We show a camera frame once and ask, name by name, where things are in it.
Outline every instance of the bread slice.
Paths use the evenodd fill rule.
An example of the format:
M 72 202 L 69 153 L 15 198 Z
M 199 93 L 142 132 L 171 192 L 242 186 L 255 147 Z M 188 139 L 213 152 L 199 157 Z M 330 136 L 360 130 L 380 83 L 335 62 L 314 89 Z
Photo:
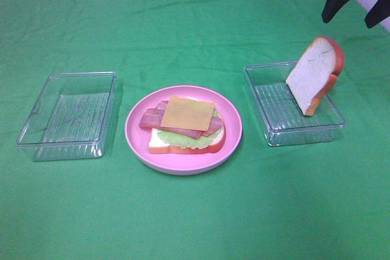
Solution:
M 212 140 L 212 142 L 208 146 L 201 149 L 197 147 L 182 148 L 180 146 L 174 146 L 170 143 L 164 142 L 158 135 L 158 133 L 161 131 L 164 130 L 159 130 L 157 128 L 152 129 L 151 140 L 149 141 L 149 145 L 148 145 L 149 153 L 179 153 L 179 154 L 202 154 L 208 152 L 215 153 L 222 148 L 226 139 L 225 127 L 222 126 L 222 128 L 218 130 L 218 134 L 216 135 L 216 137 Z
M 286 79 L 299 108 L 312 116 L 344 67 L 344 54 L 331 38 L 318 36 Z

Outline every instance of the bread crust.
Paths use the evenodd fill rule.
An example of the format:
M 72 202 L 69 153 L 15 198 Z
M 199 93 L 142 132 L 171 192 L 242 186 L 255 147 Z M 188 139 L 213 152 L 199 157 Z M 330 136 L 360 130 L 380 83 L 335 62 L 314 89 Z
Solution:
M 339 46 L 338 43 L 332 38 L 324 37 L 324 36 L 318 36 L 314 39 L 312 44 L 310 46 L 314 46 L 318 39 L 323 38 L 328 41 L 328 43 L 331 44 L 333 50 L 335 50 L 336 55 L 336 61 L 335 61 L 335 67 L 331 74 L 329 75 L 327 83 L 324 85 L 324 87 L 313 97 L 313 99 L 310 102 L 309 107 L 307 108 L 304 115 L 306 116 L 312 116 L 314 115 L 314 112 L 316 111 L 317 107 L 319 106 L 321 99 L 334 87 L 334 85 L 337 82 L 338 76 L 340 75 L 341 71 L 344 68 L 344 53 Z

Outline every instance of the sandwich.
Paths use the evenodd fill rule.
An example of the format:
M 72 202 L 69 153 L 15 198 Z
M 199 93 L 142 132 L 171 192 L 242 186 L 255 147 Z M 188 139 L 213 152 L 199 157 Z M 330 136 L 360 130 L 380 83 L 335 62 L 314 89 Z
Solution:
M 286 79 L 303 115 L 314 115 L 343 68 L 344 54 L 336 41 L 329 37 L 315 38 Z
M 221 114 L 212 102 L 172 96 L 147 109 L 139 126 L 151 132 L 149 153 L 216 153 L 225 143 Z

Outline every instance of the bacon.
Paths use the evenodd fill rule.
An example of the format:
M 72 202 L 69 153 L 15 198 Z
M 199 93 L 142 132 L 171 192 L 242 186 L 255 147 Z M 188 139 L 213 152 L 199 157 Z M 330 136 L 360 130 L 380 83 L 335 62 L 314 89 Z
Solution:
M 208 130 L 203 131 L 203 136 L 209 136 L 213 134 L 215 131 L 220 129 L 224 125 L 224 121 L 220 117 L 213 116 L 211 117 L 210 126 L 208 127 Z
M 172 128 L 172 127 L 162 127 L 161 122 L 163 120 L 163 116 L 165 113 L 166 106 L 168 104 L 167 100 L 163 100 L 155 108 L 149 108 L 142 115 L 140 120 L 140 127 L 143 129 L 152 129 L 157 128 L 161 130 L 167 130 L 175 133 L 180 133 L 187 135 L 189 137 L 198 139 L 201 135 L 209 136 L 213 134 L 215 131 L 220 129 L 223 126 L 223 121 L 220 117 L 213 116 L 210 121 L 210 126 L 208 130 L 190 130 L 190 129 L 182 129 L 182 128 Z
M 165 110 L 166 106 L 168 106 L 168 102 L 169 102 L 168 100 L 162 100 L 157 104 L 156 109 Z
M 161 130 L 167 130 L 175 133 L 187 135 L 189 137 L 198 139 L 202 135 L 202 130 L 189 130 L 182 128 L 162 127 L 161 121 L 163 120 L 165 110 L 157 108 L 150 108 L 145 111 L 140 120 L 140 127 L 144 129 L 157 128 Z

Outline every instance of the pink plate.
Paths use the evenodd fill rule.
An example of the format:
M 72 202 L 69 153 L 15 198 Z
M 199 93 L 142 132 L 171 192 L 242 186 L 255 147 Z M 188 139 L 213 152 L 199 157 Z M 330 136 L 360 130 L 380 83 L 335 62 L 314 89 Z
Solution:
M 152 154 L 147 150 L 151 132 L 141 129 L 138 124 L 148 108 L 154 108 L 160 101 L 174 96 L 192 97 L 214 102 L 225 122 L 226 140 L 216 153 L 201 155 L 179 155 L 175 153 Z M 134 153 L 149 167 L 173 175 L 193 175 L 222 164 L 236 149 L 243 132 L 241 117 L 234 105 L 219 93 L 192 85 L 178 85 L 155 91 L 141 99 L 130 111 L 125 125 L 125 135 Z

